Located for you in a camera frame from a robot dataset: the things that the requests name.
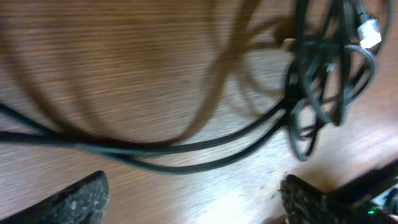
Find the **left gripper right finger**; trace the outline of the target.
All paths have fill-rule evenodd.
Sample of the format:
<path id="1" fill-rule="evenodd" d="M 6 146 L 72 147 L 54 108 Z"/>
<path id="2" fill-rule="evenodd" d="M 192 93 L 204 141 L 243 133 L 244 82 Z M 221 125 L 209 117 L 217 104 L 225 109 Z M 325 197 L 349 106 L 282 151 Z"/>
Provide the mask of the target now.
<path id="1" fill-rule="evenodd" d="M 373 216 L 328 196 L 306 181 L 287 175 L 280 196 L 288 224 L 369 224 Z"/>

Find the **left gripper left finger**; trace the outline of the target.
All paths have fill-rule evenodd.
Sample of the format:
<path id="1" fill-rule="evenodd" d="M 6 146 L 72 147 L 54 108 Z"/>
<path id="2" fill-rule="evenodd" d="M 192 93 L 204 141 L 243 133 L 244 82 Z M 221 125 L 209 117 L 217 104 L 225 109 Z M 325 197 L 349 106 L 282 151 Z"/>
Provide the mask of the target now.
<path id="1" fill-rule="evenodd" d="M 1 220 L 3 224 L 100 224 L 109 202 L 105 172 L 96 171 Z"/>

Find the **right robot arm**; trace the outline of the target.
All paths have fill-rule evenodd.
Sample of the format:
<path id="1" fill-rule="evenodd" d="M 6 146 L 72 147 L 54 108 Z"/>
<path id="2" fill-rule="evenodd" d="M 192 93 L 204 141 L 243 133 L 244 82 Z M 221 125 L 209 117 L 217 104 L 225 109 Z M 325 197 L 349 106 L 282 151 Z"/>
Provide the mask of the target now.
<path id="1" fill-rule="evenodd" d="M 348 223 L 397 223 L 397 160 L 367 171 L 330 194 L 349 208 Z"/>

